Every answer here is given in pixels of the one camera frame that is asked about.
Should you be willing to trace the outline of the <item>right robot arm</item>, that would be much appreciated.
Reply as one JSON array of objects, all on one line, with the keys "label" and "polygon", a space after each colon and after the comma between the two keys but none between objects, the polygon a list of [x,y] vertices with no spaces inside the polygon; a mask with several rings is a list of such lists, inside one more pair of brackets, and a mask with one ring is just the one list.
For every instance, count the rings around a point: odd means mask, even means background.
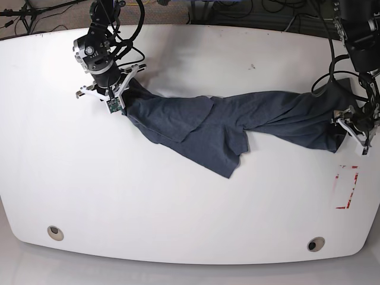
[{"label": "right robot arm", "polygon": [[90,6],[91,24],[88,32],[73,44],[75,59],[84,72],[93,77],[92,92],[104,90],[104,94],[99,94],[101,100],[105,97],[113,100],[117,92],[122,92],[122,71],[117,61],[134,48],[134,40],[143,27],[145,8],[143,1],[137,1],[140,9],[137,28],[130,38],[121,38],[119,15],[125,5],[125,1],[93,1]]}]

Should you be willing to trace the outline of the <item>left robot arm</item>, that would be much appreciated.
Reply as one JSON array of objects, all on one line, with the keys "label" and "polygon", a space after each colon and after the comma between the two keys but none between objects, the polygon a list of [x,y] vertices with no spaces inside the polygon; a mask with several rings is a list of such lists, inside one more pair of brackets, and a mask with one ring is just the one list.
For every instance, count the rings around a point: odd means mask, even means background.
[{"label": "left robot arm", "polygon": [[379,76],[379,1],[332,1],[334,8],[334,25],[340,40],[347,49],[347,54],[336,56],[331,35],[320,10],[309,1],[309,5],[318,14],[324,26],[329,41],[331,62],[329,71],[323,75],[328,81],[319,92],[314,92],[317,80],[311,88],[311,93],[319,97],[325,93],[329,85],[334,84],[343,89],[335,74],[335,65],[345,59],[350,59],[354,74],[360,86],[365,89],[367,98],[359,97],[350,91],[346,93],[357,101],[365,104],[362,107],[349,106],[346,110],[334,111],[332,123],[340,125],[358,143],[361,155],[367,155],[371,141],[379,128],[379,87],[376,77]]}]

